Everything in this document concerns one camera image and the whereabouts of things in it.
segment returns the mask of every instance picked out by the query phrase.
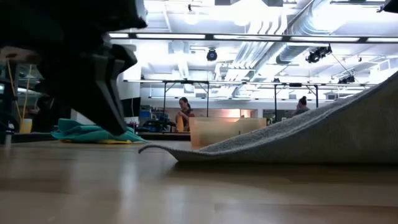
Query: ceiling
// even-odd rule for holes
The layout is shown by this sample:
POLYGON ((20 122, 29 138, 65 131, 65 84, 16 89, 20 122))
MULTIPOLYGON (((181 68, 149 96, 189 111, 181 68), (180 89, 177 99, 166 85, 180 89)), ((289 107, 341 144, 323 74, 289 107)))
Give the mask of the ceiling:
MULTIPOLYGON (((288 4, 285 1, 283 7, 268 7, 261 0, 240 0, 230 6, 215 6, 214 0, 145 1, 149 26, 137 32, 285 34, 297 32, 302 24, 310 24, 311 32, 317 29, 314 33, 308 33, 306 27, 299 27, 306 33, 293 34, 398 36, 394 22, 398 21, 398 14, 377 13, 377 6, 332 5, 329 0, 314 0, 313 5, 303 10, 309 2, 296 0, 288 4)), ((246 74, 233 75, 235 80, 236 77, 246 77, 252 82, 270 82, 280 77, 284 82, 334 82, 349 72, 357 77, 358 82, 370 83, 375 81, 370 78, 374 73, 371 71, 379 69, 380 63, 398 57, 398 44, 331 44, 333 55, 311 64, 305 58, 309 50, 317 46, 294 45, 289 62, 281 64, 275 57, 285 51, 286 46, 278 47, 276 43, 170 43, 168 40, 118 40, 115 43, 136 45, 145 79, 164 80, 178 76, 191 80, 204 77, 220 80, 226 73, 228 75, 228 68, 244 68, 247 69, 246 74), (216 61, 207 61, 208 49, 216 49, 216 61)))

